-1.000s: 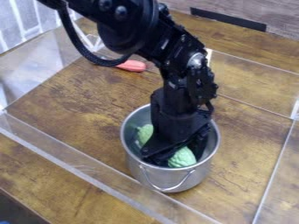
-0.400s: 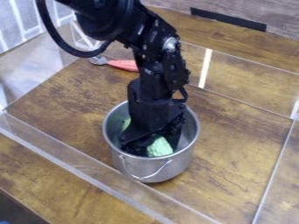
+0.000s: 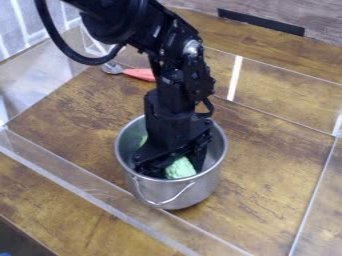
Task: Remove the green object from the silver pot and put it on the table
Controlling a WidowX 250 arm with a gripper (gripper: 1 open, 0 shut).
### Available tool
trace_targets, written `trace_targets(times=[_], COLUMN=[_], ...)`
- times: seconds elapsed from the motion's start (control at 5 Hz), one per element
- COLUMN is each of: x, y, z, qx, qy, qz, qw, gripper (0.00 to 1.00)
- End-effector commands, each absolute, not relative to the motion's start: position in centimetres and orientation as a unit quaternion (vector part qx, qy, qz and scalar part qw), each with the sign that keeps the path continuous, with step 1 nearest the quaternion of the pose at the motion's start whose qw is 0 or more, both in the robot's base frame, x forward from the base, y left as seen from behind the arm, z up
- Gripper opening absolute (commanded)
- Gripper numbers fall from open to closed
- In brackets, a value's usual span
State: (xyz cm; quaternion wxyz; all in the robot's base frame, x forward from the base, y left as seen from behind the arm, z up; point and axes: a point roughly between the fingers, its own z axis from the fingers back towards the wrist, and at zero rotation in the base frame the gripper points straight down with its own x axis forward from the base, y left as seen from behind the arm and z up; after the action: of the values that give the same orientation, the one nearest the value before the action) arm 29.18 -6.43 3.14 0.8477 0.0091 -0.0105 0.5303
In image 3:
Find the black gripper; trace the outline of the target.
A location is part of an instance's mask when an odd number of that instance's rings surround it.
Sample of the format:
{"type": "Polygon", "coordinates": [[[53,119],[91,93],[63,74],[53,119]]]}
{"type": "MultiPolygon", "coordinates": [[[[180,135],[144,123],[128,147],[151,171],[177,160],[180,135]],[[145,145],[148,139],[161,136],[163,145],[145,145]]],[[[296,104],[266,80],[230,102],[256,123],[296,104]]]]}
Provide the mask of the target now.
{"type": "Polygon", "coordinates": [[[207,113],[189,109],[172,114],[163,103],[157,91],[151,90],[144,96],[147,135],[132,157],[135,172],[157,179],[165,178],[165,168],[181,157],[188,158],[196,172],[201,171],[213,126],[209,119],[213,106],[208,99],[203,100],[207,113]]]}

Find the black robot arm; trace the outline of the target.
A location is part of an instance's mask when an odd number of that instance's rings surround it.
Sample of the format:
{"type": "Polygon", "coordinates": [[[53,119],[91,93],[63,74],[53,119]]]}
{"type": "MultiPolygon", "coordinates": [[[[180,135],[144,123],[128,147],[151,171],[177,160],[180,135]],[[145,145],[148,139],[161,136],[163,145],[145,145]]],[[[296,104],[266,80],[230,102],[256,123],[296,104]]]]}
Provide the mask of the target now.
{"type": "Polygon", "coordinates": [[[128,44],[148,55],[156,88],[144,96],[147,141],[135,151],[135,171],[152,178],[187,157],[196,170],[212,140],[211,112],[197,113],[213,94],[197,30],[156,0],[64,0],[80,10],[91,36],[128,44]]]}

